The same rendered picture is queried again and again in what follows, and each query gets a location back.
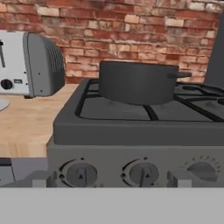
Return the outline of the dark grey tall cabinet side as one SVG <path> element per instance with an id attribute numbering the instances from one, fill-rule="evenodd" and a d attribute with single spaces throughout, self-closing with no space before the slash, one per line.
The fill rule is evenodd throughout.
<path id="1" fill-rule="evenodd" d="M 220 16 L 204 83 L 217 88 L 224 88 L 224 11 Z"/>

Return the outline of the white plate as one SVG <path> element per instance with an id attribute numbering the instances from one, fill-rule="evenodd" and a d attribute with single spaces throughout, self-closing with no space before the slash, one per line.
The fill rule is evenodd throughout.
<path id="1" fill-rule="evenodd" d="M 9 100 L 0 98 L 0 111 L 6 109 L 9 105 L 10 105 Z"/>

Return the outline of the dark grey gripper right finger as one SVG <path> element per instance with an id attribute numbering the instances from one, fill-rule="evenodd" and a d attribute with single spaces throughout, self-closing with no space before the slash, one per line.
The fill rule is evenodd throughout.
<path id="1" fill-rule="evenodd" d="M 206 180 L 201 180 L 196 175 L 189 171 L 178 170 L 178 171 L 168 171 L 167 172 L 168 187 L 177 188 L 194 188 L 194 187 L 219 187 L 220 181 L 209 182 Z"/>

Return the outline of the dark grey cooking pot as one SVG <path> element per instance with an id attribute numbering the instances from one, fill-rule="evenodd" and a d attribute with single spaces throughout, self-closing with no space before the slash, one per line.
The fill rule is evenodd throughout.
<path id="1" fill-rule="evenodd" d="M 179 66 L 126 61 L 101 61 L 99 94 L 111 101 L 135 105 L 171 102 L 178 78 L 191 77 Z"/>

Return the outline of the grey cupboard front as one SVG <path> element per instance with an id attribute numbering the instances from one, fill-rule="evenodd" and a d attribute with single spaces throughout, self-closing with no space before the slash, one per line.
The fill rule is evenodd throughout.
<path id="1" fill-rule="evenodd" d="M 14 183 L 34 171 L 47 168 L 45 157 L 0 157 L 0 186 Z"/>

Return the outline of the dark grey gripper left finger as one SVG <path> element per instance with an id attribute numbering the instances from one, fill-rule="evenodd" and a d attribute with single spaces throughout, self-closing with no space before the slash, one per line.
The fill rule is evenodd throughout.
<path id="1" fill-rule="evenodd" d="M 47 188 L 56 187 L 56 171 L 34 171 L 26 178 L 11 182 L 4 187 Z"/>

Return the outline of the grey gas stove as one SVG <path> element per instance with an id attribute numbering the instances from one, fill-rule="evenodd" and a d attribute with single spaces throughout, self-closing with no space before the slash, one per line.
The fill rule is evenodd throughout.
<path id="1" fill-rule="evenodd" d="M 81 163 L 97 170 L 87 187 L 139 187 L 130 180 L 139 163 L 158 169 L 148 187 L 168 187 L 168 171 L 202 161 L 215 168 L 224 187 L 224 89 L 178 83 L 173 101 L 136 106 L 101 97 L 98 81 L 86 79 L 53 122 L 47 161 L 58 187 L 75 187 L 67 170 Z"/>

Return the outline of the silver toaster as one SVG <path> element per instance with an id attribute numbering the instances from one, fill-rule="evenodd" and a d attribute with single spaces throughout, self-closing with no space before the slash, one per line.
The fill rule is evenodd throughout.
<path id="1" fill-rule="evenodd" d="M 0 95 L 51 96 L 65 85 L 64 59 L 40 34 L 0 30 Z"/>

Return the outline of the grey stove knob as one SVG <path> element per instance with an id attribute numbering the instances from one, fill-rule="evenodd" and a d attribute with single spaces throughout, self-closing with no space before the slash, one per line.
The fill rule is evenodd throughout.
<path id="1" fill-rule="evenodd" d="M 66 172 L 66 180 L 75 187 L 91 186 L 97 180 L 97 170 L 91 164 L 73 164 Z"/>
<path id="2" fill-rule="evenodd" d="M 218 180 L 215 168 L 205 161 L 193 163 L 186 170 L 194 180 L 206 182 L 216 182 Z"/>
<path id="3" fill-rule="evenodd" d="M 158 176 L 158 168 L 151 163 L 135 164 L 129 171 L 130 180 L 139 187 L 151 186 Z"/>

